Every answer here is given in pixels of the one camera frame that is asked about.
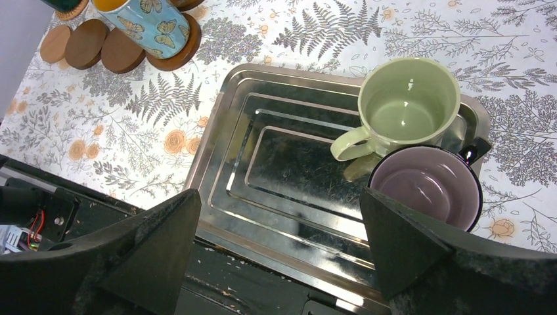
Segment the woven straw coaster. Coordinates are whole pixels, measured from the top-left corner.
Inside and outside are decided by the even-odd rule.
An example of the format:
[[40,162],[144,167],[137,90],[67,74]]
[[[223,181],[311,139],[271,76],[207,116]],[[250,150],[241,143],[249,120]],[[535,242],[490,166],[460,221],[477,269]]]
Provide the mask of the woven straw coaster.
[[55,16],[60,21],[72,20],[72,19],[76,18],[77,16],[79,16],[86,9],[88,4],[89,4],[89,0],[81,0],[76,7],[74,7],[73,9],[71,9],[69,11],[61,12],[59,10],[56,10],[55,11]]

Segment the reddish brown coaster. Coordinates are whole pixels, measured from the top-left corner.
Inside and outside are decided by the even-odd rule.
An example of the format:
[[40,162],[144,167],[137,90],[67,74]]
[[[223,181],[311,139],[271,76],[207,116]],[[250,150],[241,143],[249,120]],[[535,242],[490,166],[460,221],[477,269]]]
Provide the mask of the reddish brown coaster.
[[190,26],[190,35],[186,45],[175,56],[167,59],[158,59],[153,57],[151,54],[146,53],[146,59],[148,62],[158,70],[171,72],[181,68],[192,59],[200,46],[202,38],[200,25],[191,15],[185,12],[183,12],[182,15],[185,17]]

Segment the dark green mug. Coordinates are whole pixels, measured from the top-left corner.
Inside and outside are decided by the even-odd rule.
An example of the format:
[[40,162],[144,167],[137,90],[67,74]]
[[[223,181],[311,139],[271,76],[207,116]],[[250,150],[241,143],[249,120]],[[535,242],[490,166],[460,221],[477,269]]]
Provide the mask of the dark green mug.
[[69,12],[78,7],[81,0],[41,0],[46,5],[50,6],[59,12]]

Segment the light wooden coaster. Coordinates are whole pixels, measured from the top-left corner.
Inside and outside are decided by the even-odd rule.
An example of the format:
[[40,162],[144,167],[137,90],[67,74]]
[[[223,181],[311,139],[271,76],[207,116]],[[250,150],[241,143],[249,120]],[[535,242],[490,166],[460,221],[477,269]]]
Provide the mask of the light wooden coaster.
[[52,28],[43,39],[39,54],[43,61],[50,64],[56,63],[65,57],[67,42],[73,30],[67,25]]

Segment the blue mug yellow inside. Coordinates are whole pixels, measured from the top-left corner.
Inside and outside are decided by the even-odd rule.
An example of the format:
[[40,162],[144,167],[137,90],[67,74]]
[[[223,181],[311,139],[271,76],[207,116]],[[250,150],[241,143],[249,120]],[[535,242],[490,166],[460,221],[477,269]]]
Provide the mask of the blue mug yellow inside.
[[94,0],[97,11],[147,53],[158,59],[175,56],[190,35],[190,26],[171,1]]

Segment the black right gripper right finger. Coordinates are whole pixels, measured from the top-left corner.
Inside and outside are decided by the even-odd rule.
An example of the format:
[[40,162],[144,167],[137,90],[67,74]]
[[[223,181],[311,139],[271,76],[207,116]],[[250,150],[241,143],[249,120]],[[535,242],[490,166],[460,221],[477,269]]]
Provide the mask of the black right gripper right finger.
[[360,209],[394,314],[555,314],[556,255],[459,230],[364,188]]

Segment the scratched dark brown coaster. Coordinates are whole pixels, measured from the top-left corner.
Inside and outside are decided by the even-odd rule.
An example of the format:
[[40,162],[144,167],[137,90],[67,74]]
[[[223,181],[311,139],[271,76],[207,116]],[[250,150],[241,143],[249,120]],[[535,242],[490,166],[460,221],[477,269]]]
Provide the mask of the scratched dark brown coaster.
[[181,12],[189,11],[202,4],[204,0],[171,0],[172,4]]

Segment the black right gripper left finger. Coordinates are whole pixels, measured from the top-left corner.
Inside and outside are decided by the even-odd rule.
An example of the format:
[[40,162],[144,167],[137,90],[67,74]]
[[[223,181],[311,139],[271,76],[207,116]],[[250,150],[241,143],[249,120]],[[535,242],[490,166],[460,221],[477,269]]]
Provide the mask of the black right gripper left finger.
[[173,314],[201,210],[185,190],[46,250],[1,256],[2,314]]

